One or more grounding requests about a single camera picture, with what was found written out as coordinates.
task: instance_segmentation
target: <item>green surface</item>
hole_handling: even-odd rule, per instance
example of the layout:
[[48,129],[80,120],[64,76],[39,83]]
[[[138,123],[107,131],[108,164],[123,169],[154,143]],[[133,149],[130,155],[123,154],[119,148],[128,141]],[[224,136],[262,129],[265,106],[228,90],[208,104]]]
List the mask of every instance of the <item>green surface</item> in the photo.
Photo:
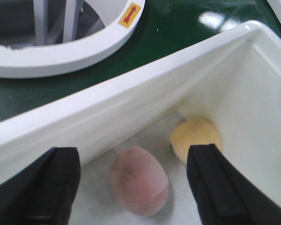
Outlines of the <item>green surface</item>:
[[205,12],[222,15],[223,22],[260,21],[281,38],[281,26],[266,0],[147,0],[132,37],[104,61],[66,75],[25,80],[0,79],[0,121],[220,33],[221,28],[213,29],[199,22]]

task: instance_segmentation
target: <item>sticker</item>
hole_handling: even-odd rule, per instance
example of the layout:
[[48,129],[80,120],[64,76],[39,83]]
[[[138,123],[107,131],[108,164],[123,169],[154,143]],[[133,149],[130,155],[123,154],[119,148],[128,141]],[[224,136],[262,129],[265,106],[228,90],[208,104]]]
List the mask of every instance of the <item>sticker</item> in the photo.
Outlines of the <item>sticker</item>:
[[140,9],[140,6],[136,5],[135,3],[131,3],[124,15],[122,16],[121,20],[119,21],[119,24],[129,28]]

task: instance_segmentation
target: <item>white bin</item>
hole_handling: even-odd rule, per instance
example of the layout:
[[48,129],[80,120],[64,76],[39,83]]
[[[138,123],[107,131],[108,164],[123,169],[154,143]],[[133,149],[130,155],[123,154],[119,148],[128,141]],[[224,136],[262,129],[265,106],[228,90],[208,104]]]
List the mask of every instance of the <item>white bin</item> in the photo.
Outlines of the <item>white bin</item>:
[[[71,224],[200,224],[185,167],[156,144],[169,143],[160,123],[172,118],[176,126],[178,113],[210,119],[228,160],[281,206],[281,40],[254,21],[1,122],[0,184],[50,147],[75,146],[86,166],[73,208],[81,215],[73,214]],[[94,159],[144,128],[165,135],[137,137],[148,138],[141,142],[151,146],[172,186],[171,206],[151,218],[126,212],[110,192],[108,169],[121,145]]]

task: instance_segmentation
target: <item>white container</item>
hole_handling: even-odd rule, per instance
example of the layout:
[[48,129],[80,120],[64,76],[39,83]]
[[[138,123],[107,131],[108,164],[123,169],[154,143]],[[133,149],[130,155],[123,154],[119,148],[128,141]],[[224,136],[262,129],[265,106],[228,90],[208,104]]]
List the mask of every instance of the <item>white container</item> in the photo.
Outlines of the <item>white container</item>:
[[[35,78],[60,75],[89,67],[115,53],[133,34],[145,0],[86,0],[105,28],[93,35],[56,45],[12,49],[0,45],[1,78]],[[131,25],[119,24],[131,4],[140,6]]]
[[[1,122],[0,184],[52,146],[78,147],[81,163],[86,165],[172,111],[186,119],[194,114],[210,119],[222,136],[228,160],[281,206],[281,40],[254,21]],[[111,161],[108,157],[96,160],[95,165],[111,166],[104,164]],[[176,198],[178,192],[190,193],[181,172],[185,168],[181,164],[179,172],[171,172],[169,165],[162,165],[170,181],[183,182],[180,189],[179,182],[171,183],[176,209],[184,196]],[[100,185],[99,180],[91,183],[97,184],[96,189]],[[106,200],[104,196],[97,201]],[[83,209],[88,196],[78,192],[77,198],[85,199],[85,204],[75,206]],[[200,224],[194,202],[184,204],[192,204],[194,224]],[[102,205],[119,207],[109,201]],[[170,219],[163,224],[191,221],[190,212],[180,208],[167,215]],[[96,213],[89,211],[90,218]],[[124,212],[123,217],[104,216],[100,224],[156,224]]]

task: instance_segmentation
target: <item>white plastic tray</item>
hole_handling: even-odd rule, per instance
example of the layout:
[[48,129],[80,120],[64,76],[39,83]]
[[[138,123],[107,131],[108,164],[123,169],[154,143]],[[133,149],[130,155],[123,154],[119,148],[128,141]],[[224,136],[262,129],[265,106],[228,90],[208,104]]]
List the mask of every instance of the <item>white plastic tray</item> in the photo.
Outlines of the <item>white plastic tray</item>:
[[[106,184],[106,180],[99,179],[99,170],[90,169],[100,162],[109,168],[115,153],[107,153],[88,164],[90,160],[173,111],[186,119],[194,114],[210,119],[222,136],[224,155],[281,206],[281,40],[254,21],[1,122],[0,183],[52,146],[76,146],[81,163],[86,166],[82,169],[81,188],[73,212],[89,211],[89,218],[96,217],[98,211],[88,210],[91,199],[85,195],[88,191],[82,190],[88,185],[85,182],[88,173],[95,177],[92,185],[96,181]],[[154,149],[151,139],[146,141],[146,147],[160,156],[157,153],[160,148]],[[167,161],[162,165],[167,168],[170,180],[185,181],[181,172],[184,169],[175,174],[174,165],[172,169]],[[90,190],[96,191],[97,187],[91,186]],[[109,201],[110,192],[105,194],[107,197],[96,192],[100,196],[98,202],[91,204],[110,204],[111,213],[102,214],[105,222],[101,224],[115,224],[118,205]],[[171,198],[169,202],[178,202],[176,194]],[[164,224],[175,224],[171,218],[180,216],[175,212],[171,211]],[[185,208],[178,213],[190,213],[194,215],[194,223],[198,221],[195,210],[189,212]],[[126,224],[127,213],[123,215],[118,219]],[[72,221],[77,221],[76,218],[73,215]],[[141,222],[158,224],[147,218]]]

